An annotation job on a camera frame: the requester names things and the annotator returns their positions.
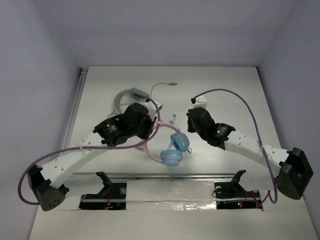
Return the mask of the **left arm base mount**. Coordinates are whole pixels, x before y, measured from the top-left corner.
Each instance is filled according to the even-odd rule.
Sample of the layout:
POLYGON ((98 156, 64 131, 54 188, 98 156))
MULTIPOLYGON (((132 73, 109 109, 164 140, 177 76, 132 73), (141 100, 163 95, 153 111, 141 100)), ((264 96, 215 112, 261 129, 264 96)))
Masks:
POLYGON ((112 182, 104 172, 95 174, 103 183, 98 193, 88 193, 81 196, 81 210, 126 210, 126 182, 112 182))

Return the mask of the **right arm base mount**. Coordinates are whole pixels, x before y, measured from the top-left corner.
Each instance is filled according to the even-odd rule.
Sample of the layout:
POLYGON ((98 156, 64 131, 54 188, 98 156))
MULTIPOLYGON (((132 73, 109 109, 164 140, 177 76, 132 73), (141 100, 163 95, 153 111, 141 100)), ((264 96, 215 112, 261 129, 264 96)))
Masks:
POLYGON ((217 200, 218 210, 261 209, 260 193, 246 191, 240 180, 246 170, 239 170, 231 181, 216 182, 212 197, 217 200))

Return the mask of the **pink blue cat-ear headphones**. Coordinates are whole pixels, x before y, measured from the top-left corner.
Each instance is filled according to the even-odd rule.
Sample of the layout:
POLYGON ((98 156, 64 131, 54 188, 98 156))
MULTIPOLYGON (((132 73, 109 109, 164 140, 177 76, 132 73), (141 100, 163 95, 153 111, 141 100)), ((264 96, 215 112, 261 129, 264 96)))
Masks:
POLYGON ((151 154, 147 143, 137 146, 135 149, 146 153, 152 160, 164 166, 178 166, 184 159, 184 153, 192 154, 193 150, 190 147, 188 137, 181 132, 181 129, 175 124, 176 118, 176 114, 173 114, 172 120, 169 122, 161 120, 158 123, 159 128, 169 128, 174 131, 174 133, 170 135, 170 142, 167 148, 160 152, 159 157, 151 154))

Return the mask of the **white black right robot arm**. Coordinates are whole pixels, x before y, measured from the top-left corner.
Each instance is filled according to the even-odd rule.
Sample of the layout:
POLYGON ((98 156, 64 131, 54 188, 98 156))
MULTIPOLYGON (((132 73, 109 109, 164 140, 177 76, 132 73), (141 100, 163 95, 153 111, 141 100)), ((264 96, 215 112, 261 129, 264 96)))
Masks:
POLYGON ((197 133, 210 146, 248 158, 267 168, 268 174, 257 173, 245 178, 245 169, 239 170, 231 181, 215 184, 214 196, 218 199, 243 198, 252 190, 275 190, 284 196, 300 200, 314 172, 303 150, 292 150, 263 145, 233 126, 216 123, 202 107, 186 113, 188 132, 197 133))

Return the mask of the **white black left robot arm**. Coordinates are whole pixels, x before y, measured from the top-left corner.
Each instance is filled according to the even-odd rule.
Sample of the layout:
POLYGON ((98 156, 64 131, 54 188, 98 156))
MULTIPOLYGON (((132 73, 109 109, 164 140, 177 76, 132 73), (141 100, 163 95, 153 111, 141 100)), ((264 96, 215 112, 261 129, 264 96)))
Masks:
POLYGON ((36 205, 45 212, 58 207, 70 196, 74 186, 67 181, 84 165, 110 150, 126 150, 138 145, 125 145, 133 137, 147 143, 158 131, 160 109, 156 101, 129 105, 124 113, 96 125, 78 146, 49 153, 32 163, 22 175, 27 177, 36 205))

